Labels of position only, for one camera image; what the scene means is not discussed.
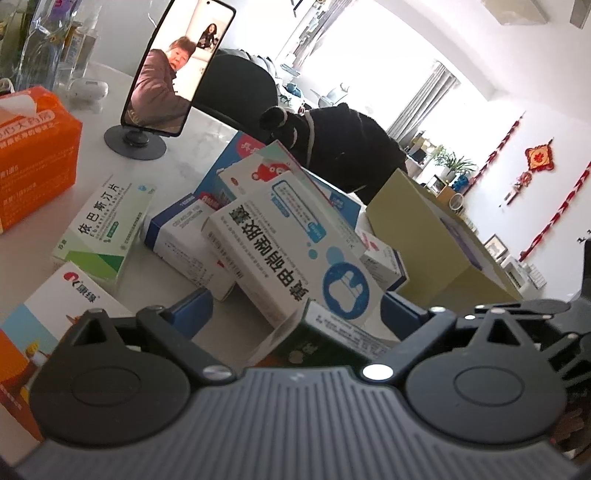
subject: white medicine box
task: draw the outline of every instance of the white medicine box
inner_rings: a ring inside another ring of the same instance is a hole
[[[375,235],[361,228],[357,228],[356,232],[367,248],[361,256],[361,263],[380,288],[395,291],[402,287],[408,280],[408,274],[400,254]]]
[[[213,213],[203,235],[278,326],[307,298],[363,325],[382,290],[291,172]]]
[[[201,228],[213,208],[189,194],[157,215],[148,215],[144,243],[162,260],[197,286],[208,288],[216,300],[224,300],[233,277],[210,251]]]
[[[329,198],[319,189],[316,181],[300,167],[281,143],[274,141],[256,153],[243,158],[217,173],[214,195],[222,205],[248,195],[262,188],[266,182],[275,180],[279,175],[290,171],[296,180],[307,190],[322,210],[327,222],[339,231],[349,248],[361,257],[365,246],[355,234],[355,228],[348,222],[340,210],[335,208]]]

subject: black chair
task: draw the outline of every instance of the black chair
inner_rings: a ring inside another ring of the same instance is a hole
[[[198,110],[263,142],[269,133],[261,129],[259,118],[277,103],[277,87],[267,71],[245,58],[219,53],[193,97]]]

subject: orange box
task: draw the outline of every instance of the orange box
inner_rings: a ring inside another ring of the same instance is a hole
[[[43,87],[0,98],[0,234],[74,185],[81,134]]]

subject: green plant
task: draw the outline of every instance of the green plant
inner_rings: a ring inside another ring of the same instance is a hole
[[[447,167],[450,171],[461,175],[476,170],[476,164],[472,160],[466,157],[458,158],[455,152],[445,148],[437,152],[433,160],[435,165]]]

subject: smartphone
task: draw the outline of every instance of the smartphone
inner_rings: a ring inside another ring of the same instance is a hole
[[[219,0],[172,0],[139,64],[121,125],[179,136],[199,82],[235,15]]]

